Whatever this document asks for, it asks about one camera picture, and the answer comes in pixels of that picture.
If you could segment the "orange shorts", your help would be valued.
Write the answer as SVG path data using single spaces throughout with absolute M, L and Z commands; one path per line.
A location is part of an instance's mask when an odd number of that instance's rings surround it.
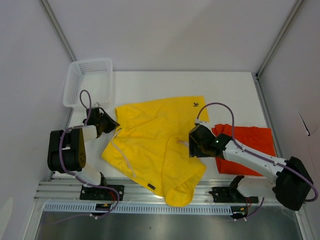
M 275 156 L 275 148 L 273 142 L 272 130 L 270 128 L 263 128 L 257 126 L 236 126 L 234 128 L 234 136 L 239 144 L 243 144 L 253 150 L 259 151 L 262 154 Z M 217 170 L 220 174 L 227 175 L 244 175 L 244 176 L 258 176 L 261 174 L 228 159 L 220 157 L 215 158 Z

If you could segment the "yellow shorts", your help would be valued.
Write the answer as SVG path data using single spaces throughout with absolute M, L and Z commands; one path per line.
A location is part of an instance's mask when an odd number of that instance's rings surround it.
M 167 205 L 187 206 L 206 171 L 188 148 L 189 132 L 204 106 L 203 96 L 118 106 L 118 127 L 101 158 Z

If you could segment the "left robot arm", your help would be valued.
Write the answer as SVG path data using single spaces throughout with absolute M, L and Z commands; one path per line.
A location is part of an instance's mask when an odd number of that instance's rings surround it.
M 106 178 L 87 163 L 85 142 L 109 134 L 119 126 L 103 108 L 87 109 L 82 125 L 50 133 L 48 168 L 75 177 L 84 186 L 91 187 L 90 192 L 97 200 L 105 199 L 109 193 Z

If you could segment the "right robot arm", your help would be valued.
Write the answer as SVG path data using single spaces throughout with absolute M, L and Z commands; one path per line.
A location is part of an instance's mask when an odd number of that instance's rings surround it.
M 271 156 L 237 141 L 234 136 L 221 133 L 215 136 L 208 127 L 197 124 L 188 134 L 190 157 L 219 157 L 241 164 L 262 175 L 243 177 L 228 189 L 234 202 L 245 197 L 275 199 L 284 207 L 299 211 L 307 202 L 314 183 L 302 161 Z

